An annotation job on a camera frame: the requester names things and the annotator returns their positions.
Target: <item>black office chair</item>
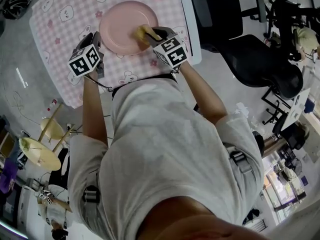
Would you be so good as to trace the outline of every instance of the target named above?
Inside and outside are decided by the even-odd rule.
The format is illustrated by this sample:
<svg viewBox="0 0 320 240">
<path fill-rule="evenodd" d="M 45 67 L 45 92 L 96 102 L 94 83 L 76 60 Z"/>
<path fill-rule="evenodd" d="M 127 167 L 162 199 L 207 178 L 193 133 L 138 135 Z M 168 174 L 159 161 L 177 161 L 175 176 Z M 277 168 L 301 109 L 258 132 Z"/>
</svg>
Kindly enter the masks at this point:
<svg viewBox="0 0 320 240">
<path fill-rule="evenodd" d="M 241 83 L 249 87 L 274 86 L 284 100 L 292 99 L 300 92 L 303 78 L 297 66 L 291 65 L 255 36 L 241 36 L 242 16 L 263 10 L 253 8 L 242 13 L 239 0 L 192 0 L 192 3 L 201 48 L 220 52 Z"/>
<path fill-rule="evenodd" d="M 287 116 L 287 114 L 280 116 L 280 118 L 276 121 L 272 132 L 276 136 L 282 136 L 292 150 L 299 150 L 304 146 L 309 135 L 296 123 L 291 124 L 289 127 L 281 131 Z"/>
</svg>

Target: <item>white t-shirt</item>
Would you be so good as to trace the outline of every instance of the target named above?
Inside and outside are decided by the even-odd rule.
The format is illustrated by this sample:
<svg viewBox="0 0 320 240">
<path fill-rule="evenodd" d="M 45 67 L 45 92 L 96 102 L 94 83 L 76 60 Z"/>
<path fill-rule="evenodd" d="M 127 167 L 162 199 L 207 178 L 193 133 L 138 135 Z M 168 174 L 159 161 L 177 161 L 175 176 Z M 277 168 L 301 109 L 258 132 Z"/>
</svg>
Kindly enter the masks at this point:
<svg viewBox="0 0 320 240">
<path fill-rule="evenodd" d="M 114 140 L 109 149 L 83 135 L 71 140 L 70 205 L 89 229 L 103 239 L 135 240 L 148 212 L 178 196 L 242 224 L 264 175 L 257 142 L 243 116 L 228 115 L 214 126 L 187 107 L 177 83 L 162 78 L 122 87 L 111 116 Z M 225 145 L 243 151 L 252 171 L 241 173 Z M 101 202 L 92 209 L 82 196 L 95 174 Z"/>
<path fill-rule="evenodd" d="M 53 194 L 55 198 L 63 202 L 68 202 L 68 190 L 58 185 L 49 185 L 48 190 Z M 66 222 L 66 227 L 69 228 L 73 223 L 72 213 L 67 211 L 57 203 L 38 204 L 38 209 L 41 217 L 46 222 L 48 219 L 50 225 L 52 224 L 52 221 L 55 221 L 64 227 L 64 223 Z"/>
</svg>

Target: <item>hair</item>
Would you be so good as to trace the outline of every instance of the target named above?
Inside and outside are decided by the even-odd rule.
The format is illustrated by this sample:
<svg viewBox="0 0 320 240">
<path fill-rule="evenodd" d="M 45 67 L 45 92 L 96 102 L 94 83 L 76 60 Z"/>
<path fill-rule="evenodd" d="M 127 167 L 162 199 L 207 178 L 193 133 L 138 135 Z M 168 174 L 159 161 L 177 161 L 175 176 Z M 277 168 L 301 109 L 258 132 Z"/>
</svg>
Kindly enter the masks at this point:
<svg viewBox="0 0 320 240">
<path fill-rule="evenodd" d="M 54 240 L 66 240 L 67 235 L 69 235 L 68 231 L 63 229 L 56 229 L 52 231 L 52 238 Z"/>
</svg>

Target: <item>bag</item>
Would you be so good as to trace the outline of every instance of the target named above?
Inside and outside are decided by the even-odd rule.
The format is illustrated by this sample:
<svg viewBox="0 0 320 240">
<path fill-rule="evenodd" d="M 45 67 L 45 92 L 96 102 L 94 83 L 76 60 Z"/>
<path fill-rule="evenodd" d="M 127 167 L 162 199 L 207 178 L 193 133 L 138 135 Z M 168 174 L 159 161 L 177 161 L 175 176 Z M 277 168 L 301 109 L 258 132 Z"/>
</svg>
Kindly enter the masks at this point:
<svg viewBox="0 0 320 240">
<path fill-rule="evenodd" d="M 3 5 L 2 14 L 6 19 L 16 20 L 26 13 L 28 6 L 28 0 L 7 0 Z"/>
</svg>

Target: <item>floor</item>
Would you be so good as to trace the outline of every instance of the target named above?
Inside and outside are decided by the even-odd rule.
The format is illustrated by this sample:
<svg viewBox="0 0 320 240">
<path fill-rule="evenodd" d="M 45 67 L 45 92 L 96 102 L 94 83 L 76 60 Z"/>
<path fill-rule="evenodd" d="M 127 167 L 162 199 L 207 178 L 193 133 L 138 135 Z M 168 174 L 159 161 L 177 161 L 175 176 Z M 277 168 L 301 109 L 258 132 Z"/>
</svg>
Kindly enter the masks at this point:
<svg viewBox="0 0 320 240">
<path fill-rule="evenodd" d="M 309 6 L 309 0 L 291 0 Z M 255 0 L 240 0 L 241 9 L 246 10 L 256 6 Z M 320 0 L 315 0 L 316 6 L 320 6 Z M 41 129 L 39 123 L 45 114 L 52 99 L 59 99 L 59 93 L 51 81 L 43 62 L 40 58 L 33 36 L 29 27 L 29 19 L 32 15 L 31 7 L 19 20 L 7 20 L 5 31 L 0 37 L 0 115 L 6 115 L 11 123 L 11 128 L 18 133 L 24 129 L 32 137 L 38 138 Z M 252 34 L 263 40 L 266 24 L 243 19 L 244 34 Z M 267 91 L 266 88 L 250 88 L 241 84 L 232 74 L 222 56 L 218 53 L 202 51 L 202 62 L 194 66 L 206 79 L 217 94 L 224 101 L 228 112 L 244 113 L 252 127 L 263 136 L 271 133 L 271 126 L 263 127 L 262 120 L 268 118 L 265 112 L 266 104 L 261 97 Z M 28 87 L 24 88 L 16 68 Z M 195 100 L 182 75 L 178 74 L 177 81 L 184 93 L 187 104 L 193 108 Z M 101 95 L 104 115 L 109 115 L 112 105 L 110 93 Z M 57 121 L 67 127 L 67 123 L 79 127 L 82 124 L 82 108 L 73 109 L 64 106 L 57 116 Z M 108 136 L 112 138 L 113 128 L 110 118 L 106 117 Z M 23 179 L 38 179 L 46 171 L 28 162 L 25 169 L 19 172 Z M 39 234 L 38 227 L 27 229 L 34 239 L 44 239 L 45 233 Z M 90 232 L 82 225 L 75 224 L 70 229 L 70 239 L 87 239 Z"/>
</svg>

